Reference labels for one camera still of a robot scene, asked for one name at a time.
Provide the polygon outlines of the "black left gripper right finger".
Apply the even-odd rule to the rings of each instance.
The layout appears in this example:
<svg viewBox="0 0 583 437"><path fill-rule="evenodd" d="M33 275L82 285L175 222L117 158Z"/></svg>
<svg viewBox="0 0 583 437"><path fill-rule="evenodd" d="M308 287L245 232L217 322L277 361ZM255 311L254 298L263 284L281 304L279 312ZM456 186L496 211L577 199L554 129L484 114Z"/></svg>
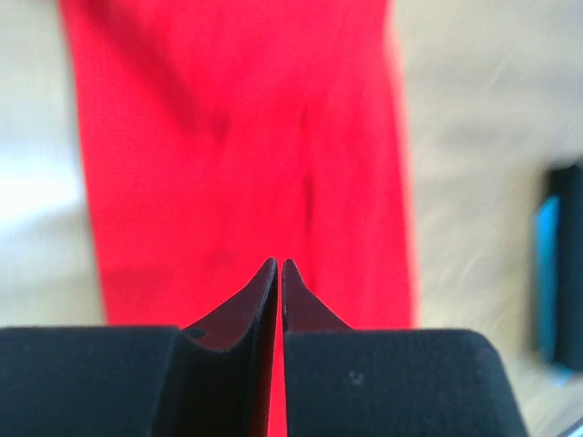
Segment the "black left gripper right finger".
<svg viewBox="0 0 583 437"><path fill-rule="evenodd" d="M460 329L355 330L282 270L291 436L524 436L492 343Z"/></svg>

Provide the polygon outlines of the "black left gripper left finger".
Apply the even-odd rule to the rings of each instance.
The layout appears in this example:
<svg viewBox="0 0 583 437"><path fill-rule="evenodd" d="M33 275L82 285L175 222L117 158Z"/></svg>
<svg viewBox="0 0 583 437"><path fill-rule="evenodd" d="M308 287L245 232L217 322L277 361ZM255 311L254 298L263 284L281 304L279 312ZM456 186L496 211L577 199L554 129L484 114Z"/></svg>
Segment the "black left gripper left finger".
<svg viewBox="0 0 583 437"><path fill-rule="evenodd" d="M196 323L1 331L4 436L263 436L277 313L268 259Z"/></svg>

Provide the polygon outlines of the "red t shirt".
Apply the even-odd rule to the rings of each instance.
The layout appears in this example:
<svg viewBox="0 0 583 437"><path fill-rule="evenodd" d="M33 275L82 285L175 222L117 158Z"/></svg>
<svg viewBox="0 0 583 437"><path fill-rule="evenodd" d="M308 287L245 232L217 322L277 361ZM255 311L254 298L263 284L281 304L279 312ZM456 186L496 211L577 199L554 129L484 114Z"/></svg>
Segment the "red t shirt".
<svg viewBox="0 0 583 437"><path fill-rule="evenodd" d="M389 1L62 1L107 322L186 326L267 258L414 324Z"/></svg>

